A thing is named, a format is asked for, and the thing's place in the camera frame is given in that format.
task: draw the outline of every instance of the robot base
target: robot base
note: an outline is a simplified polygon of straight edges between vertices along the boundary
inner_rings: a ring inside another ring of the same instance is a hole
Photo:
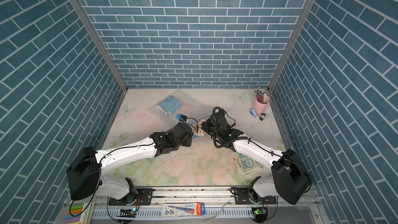
[[[136,200],[138,200],[138,197],[139,197],[140,206],[150,205],[150,203],[152,201],[153,189],[136,189],[136,190],[137,190],[137,194],[134,196],[134,200],[132,201],[132,204],[135,206]],[[109,206],[127,206],[128,202],[126,202],[126,197],[123,197],[120,200],[116,200],[115,198],[109,198],[108,205]]]
[[[235,204],[236,205],[253,204],[253,201],[249,197],[247,187],[246,188],[232,187],[231,190],[233,193],[235,193]],[[276,197],[266,196],[264,198],[266,200],[268,200],[268,204],[276,204]]]

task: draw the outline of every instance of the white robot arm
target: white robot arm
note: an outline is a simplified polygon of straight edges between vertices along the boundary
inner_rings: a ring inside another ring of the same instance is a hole
[[[248,186],[251,200],[259,202],[266,196],[280,195],[287,202],[296,204],[311,185],[308,172],[297,154],[292,150],[281,152],[252,140],[243,132],[233,129],[235,124],[230,126],[225,115],[222,108],[215,107],[210,118],[202,124],[202,130],[211,135],[217,148],[230,148],[250,156],[273,175],[257,177]],[[92,147],[82,149],[67,169],[71,199],[80,200],[95,193],[97,196],[122,199],[126,204],[134,202],[137,190],[131,179],[120,180],[106,174],[127,163],[170,153],[180,146],[190,147],[192,136],[191,127],[179,122],[167,132],[155,132],[125,146],[98,151]]]
[[[127,205],[133,203],[137,190],[132,180],[120,180],[106,174],[127,163],[170,153],[180,146],[190,147],[192,136],[191,127],[185,122],[178,122],[166,132],[154,132],[141,141],[125,146],[98,151],[94,151],[92,146],[82,149],[67,168],[70,198],[76,201],[95,193],[97,196],[122,199]]]
[[[215,107],[212,115],[202,124],[202,130],[212,137],[214,146],[245,154],[272,172],[272,177],[257,177],[248,185],[251,201],[261,202],[266,196],[280,195],[288,203],[296,204],[312,183],[300,157],[291,149],[281,152],[252,140],[233,129],[235,123],[229,125],[225,115],[228,116],[224,109]]]

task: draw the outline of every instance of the table surface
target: table surface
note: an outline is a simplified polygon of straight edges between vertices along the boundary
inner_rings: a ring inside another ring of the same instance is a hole
[[[169,95],[179,99],[182,106],[165,116],[155,106]],[[178,122],[178,114],[199,120],[211,115],[213,107],[222,107],[236,120],[234,128],[268,147],[284,150],[271,107],[267,107],[266,117],[260,121],[249,113],[253,99],[252,89],[130,89],[102,148],[134,143],[153,132],[167,131]],[[169,154],[132,162],[110,175],[129,177],[136,186],[247,185],[256,176],[271,176],[265,169],[243,176],[237,170],[232,150],[217,149],[207,134],[194,137],[191,147],[182,146]]]

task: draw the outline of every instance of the aluminum frame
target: aluminum frame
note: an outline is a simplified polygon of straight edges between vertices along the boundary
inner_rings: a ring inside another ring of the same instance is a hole
[[[108,137],[109,132],[111,131],[111,128],[112,128],[112,126],[113,126],[113,122],[114,122],[115,119],[116,119],[117,113],[120,111],[120,108],[122,107],[122,103],[123,103],[123,100],[124,100],[125,97],[126,97],[126,92],[123,92],[122,97],[120,98],[119,102],[117,103],[117,106],[116,106],[116,108],[115,108],[115,111],[114,111],[113,114],[112,114],[112,118],[111,118],[111,120],[109,121],[109,124],[108,124],[108,126],[106,127],[106,129],[105,129],[105,132],[104,132],[104,134],[103,134],[103,136],[102,136],[102,139],[101,139],[101,141],[100,141],[99,144],[98,144],[97,150],[102,149],[102,146],[103,146],[103,144],[105,143],[105,140],[106,140],[106,138]]]
[[[278,81],[283,67],[285,66],[287,59],[289,58],[290,53],[292,52],[293,46],[295,45],[297,38],[301,32],[301,29],[304,26],[305,21],[307,20],[308,15],[310,14],[311,8],[314,5],[315,0],[306,0],[304,6],[301,10],[300,16],[297,19],[297,23],[295,28],[292,31],[292,35],[289,39],[289,42],[286,44],[285,50],[281,56],[281,59],[276,67],[274,76],[272,77],[271,81],[269,82],[268,90],[272,91]]]
[[[292,149],[294,150],[293,143],[290,139],[289,133],[287,132],[285,122],[282,119],[281,112],[279,111],[278,105],[276,104],[275,97],[272,92],[268,92],[269,96],[269,104],[271,106],[271,110],[274,114],[274,118],[276,121],[276,125],[278,126],[279,132],[281,134],[281,138],[283,144],[285,145],[285,149]]]
[[[102,58],[108,64],[109,69],[111,70],[113,76],[116,78],[117,82],[119,83],[120,87],[122,88],[123,92],[127,92],[127,86],[124,82],[122,76],[120,75],[119,71],[117,70],[114,62],[112,61],[111,56],[109,55],[105,45],[103,44],[100,36],[98,35],[96,29],[94,28],[93,23],[91,22],[90,18],[88,17],[86,11],[80,0],[69,0],[70,4],[72,5],[73,9],[75,10],[77,16],[82,21],[84,27],[86,28],[88,34],[92,38],[94,44],[98,48],[99,52],[102,55]]]

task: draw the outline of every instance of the blue brick wallpaper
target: blue brick wallpaper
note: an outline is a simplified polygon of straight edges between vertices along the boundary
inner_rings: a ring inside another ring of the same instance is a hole
[[[51,223],[121,89],[67,0],[0,0],[0,71],[0,223]]]
[[[274,94],[331,223],[398,223],[398,0],[316,0]]]
[[[130,88],[267,86],[305,0],[81,0]]]

